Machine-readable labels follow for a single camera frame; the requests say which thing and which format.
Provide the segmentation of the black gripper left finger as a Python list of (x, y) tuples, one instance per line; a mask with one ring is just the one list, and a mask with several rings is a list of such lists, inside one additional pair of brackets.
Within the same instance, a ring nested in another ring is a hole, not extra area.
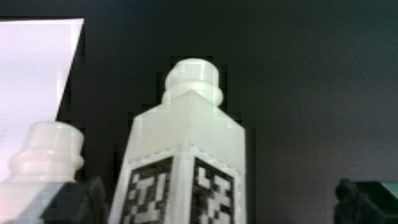
[(106, 224), (108, 204), (99, 177), (67, 183), (41, 214), (44, 224)]

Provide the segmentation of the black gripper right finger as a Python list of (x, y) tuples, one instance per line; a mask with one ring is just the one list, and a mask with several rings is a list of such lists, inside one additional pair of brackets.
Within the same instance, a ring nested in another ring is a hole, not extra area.
[(350, 181), (336, 187), (334, 224), (398, 224), (398, 182)]

